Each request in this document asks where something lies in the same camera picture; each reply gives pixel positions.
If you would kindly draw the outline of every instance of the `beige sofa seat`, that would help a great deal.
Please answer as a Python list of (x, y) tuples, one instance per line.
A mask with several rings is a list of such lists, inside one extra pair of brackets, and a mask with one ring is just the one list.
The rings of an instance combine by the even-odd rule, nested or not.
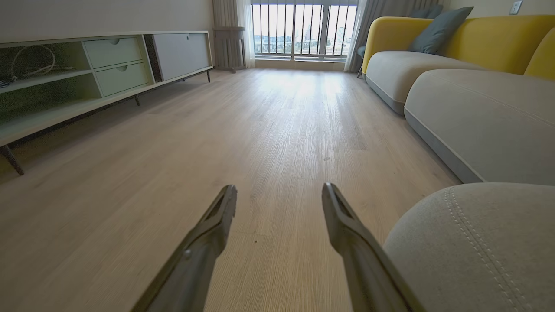
[(384, 250), (427, 311), (552, 311), (555, 187), (472, 183), (411, 208)]
[(428, 71), (412, 86), (405, 117), (465, 183), (555, 185), (555, 81)]
[(396, 113), (403, 106), (412, 84), (423, 72), (432, 69), (476, 69), (483, 67), (434, 54), (409, 51), (383, 51), (370, 58), (366, 82)]

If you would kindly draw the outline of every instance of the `yellow fabric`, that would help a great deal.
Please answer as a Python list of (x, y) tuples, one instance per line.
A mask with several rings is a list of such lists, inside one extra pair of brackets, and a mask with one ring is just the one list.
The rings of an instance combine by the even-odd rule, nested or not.
[(555, 28), (539, 44), (524, 75), (555, 80)]
[[(370, 25), (362, 72), (380, 51), (406, 50), (431, 20), (380, 17)], [(555, 15), (467, 19), (453, 35), (444, 56), (493, 71), (523, 74), (543, 37), (555, 27)]]

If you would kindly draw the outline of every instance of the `light switch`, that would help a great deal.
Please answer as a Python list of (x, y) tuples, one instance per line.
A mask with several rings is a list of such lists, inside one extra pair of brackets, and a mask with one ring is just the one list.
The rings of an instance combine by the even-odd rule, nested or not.
[(509, 11), (509, 15), (517, 15), (518, 14), (518, 10), (520, 10), (520, 6), (522, 4), (522, 1), (515, 1), (513, 3), (513, 7), (511, 8), (511, 10)]

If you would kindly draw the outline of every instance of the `wooden floor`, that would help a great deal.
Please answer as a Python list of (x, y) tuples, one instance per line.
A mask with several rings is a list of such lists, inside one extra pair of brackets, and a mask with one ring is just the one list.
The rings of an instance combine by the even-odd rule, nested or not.
[(459, 183), (355, 74), (250, 69), (160, 88), (0, 159), (0, 310), (128, 311), (225, 184), (238, 188), (205, 311), (349, 311), (322, 184), (380, 243)]

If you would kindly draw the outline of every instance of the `green drawer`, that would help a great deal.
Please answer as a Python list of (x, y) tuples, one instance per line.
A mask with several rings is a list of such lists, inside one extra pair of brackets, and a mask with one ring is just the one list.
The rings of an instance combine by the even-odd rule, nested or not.
[(93, 68), (138, 61), (140, 54), (136, 38), (117, 38), (85, 41)]
[(126, 65), (96, 72), (98, 83), (105, 97), (148, 83), (143, 63)]

